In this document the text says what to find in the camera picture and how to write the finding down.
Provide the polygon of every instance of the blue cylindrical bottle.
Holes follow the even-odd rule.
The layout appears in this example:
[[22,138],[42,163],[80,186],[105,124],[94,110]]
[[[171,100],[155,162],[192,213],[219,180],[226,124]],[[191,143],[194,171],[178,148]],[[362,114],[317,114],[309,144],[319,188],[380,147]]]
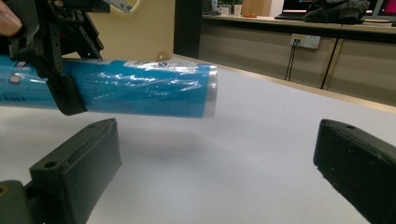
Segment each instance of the blue cylindrical bottle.
[[[88,111],[202,118],[214,114],[217,67],[64,59]],[[0,105],[57,108],[33,66],[0,56]]]

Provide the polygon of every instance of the screw hole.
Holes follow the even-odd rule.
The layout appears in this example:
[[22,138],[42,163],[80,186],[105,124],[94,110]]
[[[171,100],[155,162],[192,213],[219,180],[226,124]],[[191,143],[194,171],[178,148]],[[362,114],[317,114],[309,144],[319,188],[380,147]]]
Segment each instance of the screw hole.
[[52,168],[52,167],[54,167],[54,166],[56,166],[58,163],[56,163],[56,161],[50,161],[50,162],[47,162],[45,165],[44,165],[44,167],[45,168]]
[[0,196],[6,194],[7,191],[9,191],[9,187],[7,185],[0,186]]

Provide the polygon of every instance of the white table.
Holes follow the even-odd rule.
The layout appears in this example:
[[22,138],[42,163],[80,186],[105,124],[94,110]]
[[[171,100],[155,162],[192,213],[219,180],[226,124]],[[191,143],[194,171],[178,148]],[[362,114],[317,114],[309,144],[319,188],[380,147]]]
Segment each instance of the white table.
[[343,121],[396,145],[396,110],[235,71],[219,70],[213,119],[0,107],[1,180],[26,184],[63,141],[116,118],[123,165],[90,224],[367,223],[313,164],[318,125]]

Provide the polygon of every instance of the transparent plastic packaging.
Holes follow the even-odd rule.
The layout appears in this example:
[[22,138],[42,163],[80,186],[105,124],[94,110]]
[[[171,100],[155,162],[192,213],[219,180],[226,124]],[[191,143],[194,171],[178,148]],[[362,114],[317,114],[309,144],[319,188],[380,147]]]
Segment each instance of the transparent plastic packaging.
[[[202,63],[64,60],[94,112],[203,118],[214,115],[217,67]],[[57,109],[33,66],[0,56],[0,105]]]

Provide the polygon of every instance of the monitor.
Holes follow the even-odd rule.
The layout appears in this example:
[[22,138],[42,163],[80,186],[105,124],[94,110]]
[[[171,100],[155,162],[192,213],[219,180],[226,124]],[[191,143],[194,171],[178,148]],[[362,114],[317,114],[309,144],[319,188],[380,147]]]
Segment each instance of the monitor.
[[282,13],[305,13],[312,0],[284,0]]
[[384,0],[378,16],[396,16],[396,0]]

